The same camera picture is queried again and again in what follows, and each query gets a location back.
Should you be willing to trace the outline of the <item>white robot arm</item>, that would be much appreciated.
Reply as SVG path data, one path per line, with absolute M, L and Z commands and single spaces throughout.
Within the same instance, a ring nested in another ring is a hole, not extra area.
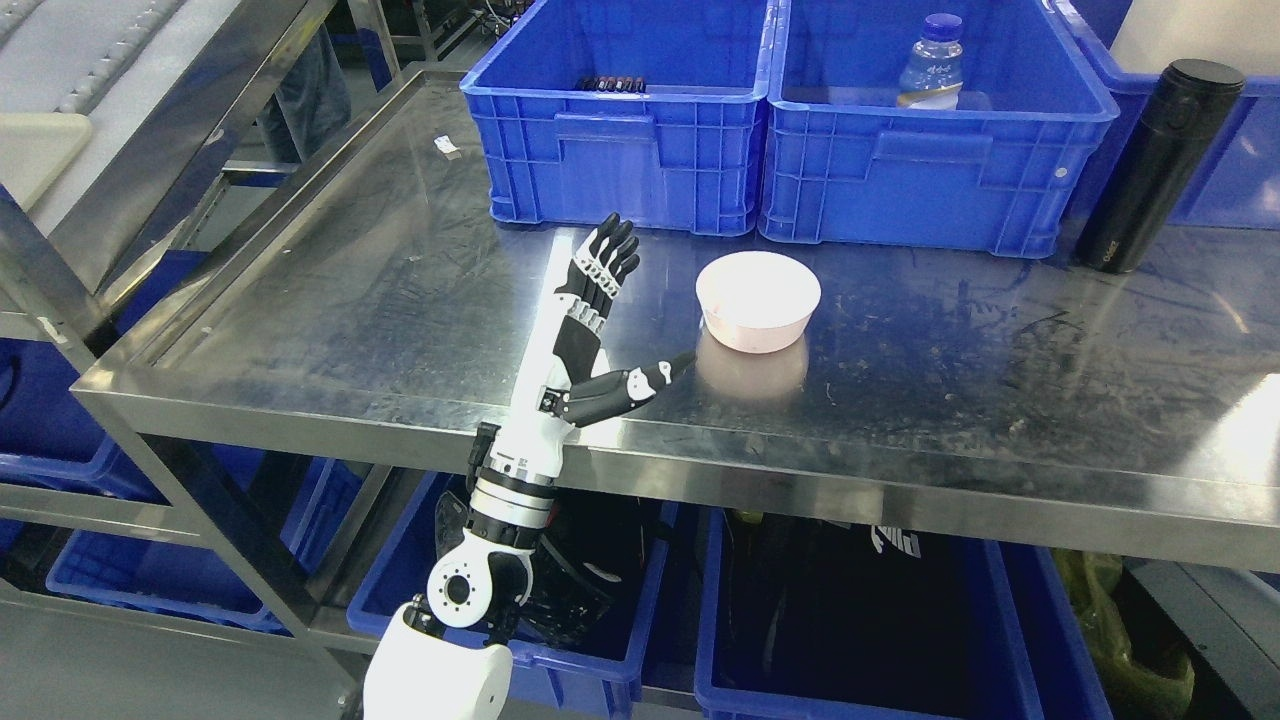
M 556 503 L 570 428 L 484 424 L 468 456 L 460 543 L 392 615 L 364 679 L 367 719 L 495 719 L 509 693 L 532 553 Z

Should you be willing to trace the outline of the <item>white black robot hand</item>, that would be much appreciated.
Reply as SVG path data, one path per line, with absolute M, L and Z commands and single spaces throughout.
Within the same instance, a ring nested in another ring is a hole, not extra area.
M 553 293 L 564 302 L 564 313 L 550 345 L 549 373 L 539 387 L 538 448 L 530 465 L 545 484 L 559 475 L 563 445 L 573 430 L 648 405 L 695 363 L 694 352 L 685 352 L 643 366 L 594 370 L 604 324 L 640 261 L 632 222 L 613 211 L 573 252 L 564 283 Z

